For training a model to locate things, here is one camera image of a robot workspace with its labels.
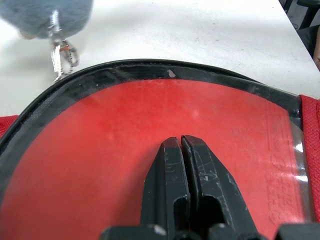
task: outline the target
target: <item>red mat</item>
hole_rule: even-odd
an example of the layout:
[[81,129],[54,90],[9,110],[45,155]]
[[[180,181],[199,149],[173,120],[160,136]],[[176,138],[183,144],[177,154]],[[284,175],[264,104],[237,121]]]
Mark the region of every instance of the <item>red mat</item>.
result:
[[162,79],[103,89],[50,122],[7,187],[0,239],[95,240],[110,225],[139,224],[160,143],[184,134],[231,172],[262,234],[304,220],[287,111],[234,88]]

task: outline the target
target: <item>black plastic tool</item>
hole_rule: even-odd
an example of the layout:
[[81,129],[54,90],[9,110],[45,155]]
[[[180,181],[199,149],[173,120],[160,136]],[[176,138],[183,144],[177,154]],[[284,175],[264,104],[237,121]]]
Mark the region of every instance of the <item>black plastic tool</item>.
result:
[[[266,240],[238,186],[206,143],[165,140],[144,182],[140,226],[107,229],[100,240]],[[292,224],[276,240],[319,240],[320,224]]]

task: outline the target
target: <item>clear plastic sheet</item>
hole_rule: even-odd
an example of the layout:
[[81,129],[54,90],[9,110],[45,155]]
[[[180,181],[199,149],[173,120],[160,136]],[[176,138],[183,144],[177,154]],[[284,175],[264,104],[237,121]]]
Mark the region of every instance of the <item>clear plastic sheet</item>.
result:
[[137,225],[144,179],[169,137],[203,139],[258,231],[313,218],[300,100],[209,66],[106,63],[35,100],[0,142],[0,239],[98,239]]

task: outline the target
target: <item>red fabric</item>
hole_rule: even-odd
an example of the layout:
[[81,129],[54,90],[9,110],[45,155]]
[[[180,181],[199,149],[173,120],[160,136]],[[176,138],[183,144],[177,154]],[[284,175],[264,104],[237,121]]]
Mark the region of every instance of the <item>red fabric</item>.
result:
[[5,131],[17,119],[17,117],[18,115],[0,117],[0,138],[5,134]]
[[303,133],[316,220],[320,222],[320,100],[302,99]]

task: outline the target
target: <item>silver keychain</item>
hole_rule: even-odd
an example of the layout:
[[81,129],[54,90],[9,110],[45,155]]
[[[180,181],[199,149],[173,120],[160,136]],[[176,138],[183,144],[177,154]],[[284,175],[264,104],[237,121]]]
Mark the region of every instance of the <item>silver keychain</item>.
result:
[[[79,65],[79,56],[76,48],[63,36],[59,23],[59,12],[57,10],[54,10],[50,16],[49,39],[52,47],[51,59],[55,72],[53,84],[55,84],[64,76],[71,74],[73,68]],[[68,63],[68,71],[63,69],[62,59]]]

